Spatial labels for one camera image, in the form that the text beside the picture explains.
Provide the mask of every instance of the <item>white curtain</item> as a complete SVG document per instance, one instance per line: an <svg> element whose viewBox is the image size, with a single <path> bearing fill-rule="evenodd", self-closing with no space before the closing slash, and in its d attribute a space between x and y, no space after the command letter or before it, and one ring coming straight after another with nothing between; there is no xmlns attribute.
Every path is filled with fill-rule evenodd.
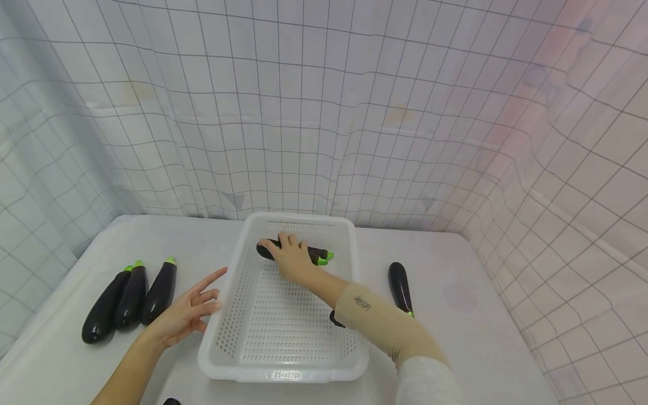
<svg viewBox="0 0 648 405"><path fill-rule="evenodd" d="M648 385L644 0L0 8L0 354L125 213L461 233L568 404Z"/></svg>

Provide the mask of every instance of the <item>eggplant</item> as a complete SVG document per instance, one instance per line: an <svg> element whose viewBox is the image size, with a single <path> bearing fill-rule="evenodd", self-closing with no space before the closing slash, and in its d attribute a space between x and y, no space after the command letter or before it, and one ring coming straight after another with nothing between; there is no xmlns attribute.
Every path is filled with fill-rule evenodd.
<svg viewBox="0 0 648 405"><path fill-rule="evenodd" d="M113 323L117 330L127 330L139 324L139 317L146 300L146 268L141 260L135 262L124 294L117 305Z"/></svg>
<svg viewBox="0 0 648 405"><path fill-rule="evenodd" d="M388 279L391 295L394 297L396 306L414 318L414 309L411 306L410 284L407 280L405 267L399 262L390 264Z"/></svg>
<svg viewBox="0 0 648 405"><path fill-rule="evenodd" d="M281 248L281 242L274 239L268 239L270 242L274 243L275 246ZM260 244L257 244L257 253L268 260L275 260L272 257L272 254ZM333 252L329 252L326 249L308 247L308 256L310 256L310 261L316 266L326 266L329 263L329 260L333 259Z"/></svg>
<svg viewBox="0 0 648 405"><path fill-rule="evenodd" d="M144 325L150 325L171 305L173 292L176 289L176 269L176 260L173 257L167 257L146 295L140 316L140 321Z"/></svg>
<svg viewBox="0 0 648 405"><path fill-rule="evenodd" d="M132 268L133 266L128 266L118 273L92 306L81 328L81 338L85 343L91 345L103 341L115 330L115 311L130 279Z"/></svg>

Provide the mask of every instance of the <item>table surface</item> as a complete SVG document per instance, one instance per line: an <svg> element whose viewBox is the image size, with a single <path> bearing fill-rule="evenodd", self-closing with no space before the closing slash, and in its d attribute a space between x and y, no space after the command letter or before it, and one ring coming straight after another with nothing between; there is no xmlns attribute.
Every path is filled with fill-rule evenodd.
<svg viewBox="0 0 648 405"><path fill-rule="evenodd" d="M88 247L0 362L7 404L88 404L138 329L100 345L80 338L88 310L115 272L144 260L149 280L162 261L178 262L176 297L227 265L243 222L178 216L121 216ZM555 397L470 244L450 233L357 229L361 281L390 299L387 269L407 269L417 319L437 338L469 404L547 405ZM223 280L215 283L218 287ZM158 363L142 404L168 397L194 404L393 404L391 360L371 347L358 380L329 384L242 384L209 380L198 369L193 334Z"/></svg>

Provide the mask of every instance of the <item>sleeve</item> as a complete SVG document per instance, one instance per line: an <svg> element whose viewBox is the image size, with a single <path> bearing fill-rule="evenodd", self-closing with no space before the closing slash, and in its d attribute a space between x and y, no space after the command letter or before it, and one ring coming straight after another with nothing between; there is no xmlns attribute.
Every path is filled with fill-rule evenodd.
<svg viewBox="0 0 648 405"><path fill-rule="evenodd" d="M447 365L429 357L411 357L398 372L396 405L465 405Z"/></svg>
<svg viewBox="0 0 648 405"><path fill-rule="evenodd" d="M436 340L416 319L360 284L349 284L335 306L335 318L357 330L396 364L414 356L447 360Z"/></svg>

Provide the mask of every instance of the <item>basket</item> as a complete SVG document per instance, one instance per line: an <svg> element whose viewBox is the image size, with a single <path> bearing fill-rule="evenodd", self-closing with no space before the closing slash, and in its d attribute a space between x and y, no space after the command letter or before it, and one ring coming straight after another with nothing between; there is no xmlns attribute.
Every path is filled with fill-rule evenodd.
<svg viewBox="0 0 648 405"><path fill-rule="evenodd" d="M198 365L209 378L239 382L350 381L367 369L369 350L355 331L335 326L331 309L308 290L284 280L277 264L262 258L256 244L296 233L309 246L335 257L322 267L358 280L355 227L345 218L254 213L243 226L229 277L209 320Z"/></svg>

